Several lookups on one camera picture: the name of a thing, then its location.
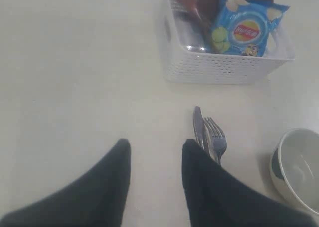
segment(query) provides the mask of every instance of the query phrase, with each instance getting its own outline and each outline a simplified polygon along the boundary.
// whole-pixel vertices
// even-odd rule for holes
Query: white bowl
[[[292,205],[319,215],[319,134],[288,131],[270,161],[272,181]]]

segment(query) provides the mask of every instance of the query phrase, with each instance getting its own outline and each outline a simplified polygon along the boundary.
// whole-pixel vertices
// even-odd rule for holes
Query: table surface
[[[161,0],[0,0],[0,216],[70,183],[119,138],[132,145],[123,226],[190,226],[181,149],[200,106],[227,136],[223,167],[282,201],[268,173],[290,128],[319,132],[318,0],[275,0],[296,61],[250,86],[164,80]]]

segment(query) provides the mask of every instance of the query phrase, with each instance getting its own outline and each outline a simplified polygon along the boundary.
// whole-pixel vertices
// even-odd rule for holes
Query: chip bag label
[[[221,12],[212,27],[212,46],[215,52],[263,56],[269,33],[289,9],[272,3],[246,0],[221,0]]]

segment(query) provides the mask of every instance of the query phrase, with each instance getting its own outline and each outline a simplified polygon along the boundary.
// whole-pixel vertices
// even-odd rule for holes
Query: potato chip bag
[[[211,30],[217,53],[263,56],[269,33],[280,23],[288,6],[253,0],[220,0],[220,13]]]

